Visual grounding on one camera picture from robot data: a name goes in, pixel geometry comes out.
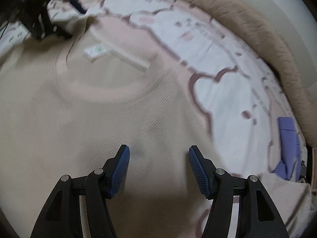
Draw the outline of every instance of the bedsheet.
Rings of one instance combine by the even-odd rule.
[[[283,91],[292,106],[306,142],[316,146],[316,106],[302,85],[295,59],[285,41],[266,19],[239,0],[186,0],[206,11],[247,42],[280,74]]]
[[[52,20],[119,17],[135,28],[147,29],[161,47],[192,72],[188,91],[197,111],[204,115],[228,172],[247,177],[276,167],[281,159],[277,118],[282,116],[293,118],[306,162],[305,140],[274,74],[245,42],[215,19],[181,0],[81,1],[88,8],[87,15],[79,15],[67,2],[52,0]],[[23,26],[11,25],[0,41],[0,49],[5,53],[27,38]],[[235,203],[233,218],[236,215]]]

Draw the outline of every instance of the black bracket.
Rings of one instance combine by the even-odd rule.
[[[283,220],[261,181],[256,176],[247,179],[233,177],[211,160],[203,157],[197,146],[190,148],[208,178],[207,199],[213,199],[202,238],[226,238],[229,233],[233,197],[239,196],[239,216],[236,238],[288,238]],[[201,176],[195,173],[198,184]]]
[[[65,39],[72,37],[71,34],[56,24],[52,24],[47,5],[51,0],[18,0],[19,14],[17,19],[30,31],[37,39],[42,40],[45,37],[55,34]],[[69,0],[69,2],[81,13],[87,11],[82,8],[78,0]]]
[[[83,238],[80,195],[86,196],[91,237],[116,238],[105,199],[113,198],[118,192],[129,157],[129,147],[121,145],[114,158],[88,176],[74,179],[62,176],[44,204],[31,238]]]

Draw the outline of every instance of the purple cloth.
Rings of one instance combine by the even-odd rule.
[[[301,149],[298,136],[295,133],[294,121],[290,117],[279,117],[278,123],[280,129],[282,159],[272,172],[285,180],[290,180],[293,171],[296,171],[297,181],[299,180],[301,171]],[[297,159],[296,169],[294,168],[295,159]]]

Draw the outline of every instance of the ribbed fabric texture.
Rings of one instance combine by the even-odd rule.
[[[87,175],[127,144],[127,175],[108,203],[118,237],[177,237],[207,202],[189,165],[189,147],[197,145],[222,166],[177,76],[166,67],[125,100],[68,99],[56,86],[54,66],[64,45],[55,37],[27,40],[0,74],[0,203],[8,220],[21,238],[30,237],[63,174]]]

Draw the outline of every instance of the beige cloth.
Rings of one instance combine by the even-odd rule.
[[[260,180],[281,213],[289,237],[300,237],[316,213],[310,185],[286,181],[270,173],[262,174]]]
[[[281,37],[254,9],[239,0],[186,0],[246,41],[280,74],[285,94],[307,143],[317,145],[317,104],[303,88],[294,58]]]
[[[124,40],[113,41],[124,50]],[[140,51],[151,64],[145,73],[130,66],[129,76],[118,72],[121,87],[115,86],[118,81],[100,87],[89,83],[90,77],[98,79],[95,67],[103,65],[107,72],[114,65],[125,70],[137,63],[123,52],[121,58],[110,54],[91,64],[83,48],[96,42],[90,31],[74,45],[55,37],[41,43],[29,39],[7,58],[0,74],[1,208],[19,236],[30,237],[61,175],[87,175],[127,144],[131,157],[123,190],[109,202],[118,237],[177,237],[196,206],[206,201],[188,148],[197,144],[223,167],[180,84],[188,83],[191,73],[153,50],[152,40],[149,50]],[[136,40],[132,48],[143,42]],[[76,67],[87,67],[91,74],[77,79]],[[183,74],[176,75],[177,69]],[[89,237],[86,218],[83,229]]]

